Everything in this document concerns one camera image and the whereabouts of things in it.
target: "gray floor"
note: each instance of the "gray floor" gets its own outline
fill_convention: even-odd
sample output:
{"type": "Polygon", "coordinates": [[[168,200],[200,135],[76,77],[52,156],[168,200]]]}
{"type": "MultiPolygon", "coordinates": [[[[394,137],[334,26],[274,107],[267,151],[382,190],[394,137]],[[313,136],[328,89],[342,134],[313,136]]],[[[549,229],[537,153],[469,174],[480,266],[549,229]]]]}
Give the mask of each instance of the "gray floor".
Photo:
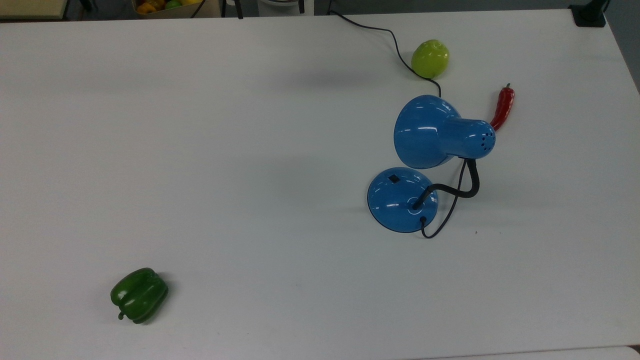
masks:
{"type": "MultiPolygon", "coordinates": [[[[82,11],[79,0],[70,0],[70,20],[137,19],[131,0],[90,0],[95,9],[82,11]]],[[[258,16],[257,1],[241,0],[245,17],[258,16]]],[[[457,12],[484,10],[562,9],[570,4],[586,4],[589,0],[333,0],[332,8],[344,15],[361,13],[457,12]]],[[[324,15],[329,0],[315,0],[315,15],[324,15]]],[[[236,9],[227,7],[227,16],[235,17],[236,9]]],[[[611,0],[607,20],[618,41],[622,55],[640,91],[640,0],[611,0]]]]}

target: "white table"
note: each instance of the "white table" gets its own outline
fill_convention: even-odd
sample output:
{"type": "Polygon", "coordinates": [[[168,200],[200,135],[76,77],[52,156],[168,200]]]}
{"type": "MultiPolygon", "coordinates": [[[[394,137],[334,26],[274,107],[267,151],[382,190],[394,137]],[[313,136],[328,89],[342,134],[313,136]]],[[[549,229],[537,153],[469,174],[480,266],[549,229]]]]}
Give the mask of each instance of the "white table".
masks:
{"type": "Polygon", "coordinates": [[[448,360],[638,360],[640,355],[629,347],[588,348],[577,350],[525,352],[485,356],[448,357],[448,360]]]}
{"type": "MultiPolygon", "coordinates": [[[[568,10],[354,16],[490,119],[482,186],[434,240],[366,208],[435,89],[337,17],[0,24],[0,357],[411,359],[640,339],[640,98],[568,10]],[[150,266],[149,325],[108,297],[150,266]]],[[[426,170],[451,183],[457,161],[426,170]]],[[[442,219],[451,200],[441,194],[442,219]]]]}

